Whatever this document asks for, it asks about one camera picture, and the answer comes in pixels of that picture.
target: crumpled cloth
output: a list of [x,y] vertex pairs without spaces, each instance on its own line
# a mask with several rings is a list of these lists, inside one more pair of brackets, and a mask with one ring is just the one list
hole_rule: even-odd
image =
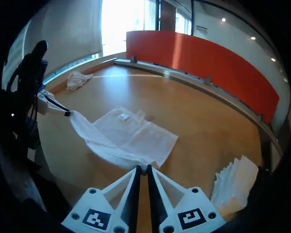
[[90,123],[82,114],[71,111],[70,122],[87,146],[104,160],[127,170],[148,164],[161,167],[172,151],[178,136],[148,122],[145,114],[116,107]]
[[93,75],[83,75],[78,71],[73,71],[69,74],[67,80],[67,90],[76,90],[83,86]]

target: window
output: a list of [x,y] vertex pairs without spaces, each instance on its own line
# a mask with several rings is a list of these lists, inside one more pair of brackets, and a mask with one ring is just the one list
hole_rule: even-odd
[[192,22],[176,13],[176,30],[175,32],[191,35]]
[[102,0],[103,56],[126,51],[126,32],[155,30],[154,0]]

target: folded cloth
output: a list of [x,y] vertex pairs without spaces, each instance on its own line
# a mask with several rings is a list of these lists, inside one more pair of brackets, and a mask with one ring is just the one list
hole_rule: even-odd
[[93,75],[83,75],[78,71],[73,71],[69,74],[67,80],[67,90],[76,90],[83,86]]
[[254,185],[258,167],[244,155],[234,159],[219,174],[212,192],[211,203],[221,216],[237,212],[247,206],[249,192]]
[[155,163],[161,167],[178,136],[146,121],[144,115],[116,107],[94,123],[71,111],[70,121],[87,146],[108,162],[128,170]]

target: red partition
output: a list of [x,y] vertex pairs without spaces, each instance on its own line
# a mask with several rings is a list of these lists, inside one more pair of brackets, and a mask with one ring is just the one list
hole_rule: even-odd
[[169,31],[130,31],[126,57],[196,75],[234,95],[268,123],[279,97],[267,79],[234,52],[208,40]]

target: wooden floor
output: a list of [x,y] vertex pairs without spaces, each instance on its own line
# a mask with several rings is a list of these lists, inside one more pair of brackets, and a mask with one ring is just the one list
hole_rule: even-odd
[[[160,171],[185,188],[199,186],[210,198],[215,172],[234,158],[262,163],[256,126],[219,100],[184,84],[147,72],[111,66],[88,83],[55,98],[94,122],[116,106],[142,110],[146,119],[179,139]],[[127,171],[95,156],[69,118],[38,116],[42,148],[70,204],[89,187],[103,189]],[[151,232],[147,178],[141,177],[137,232]]]

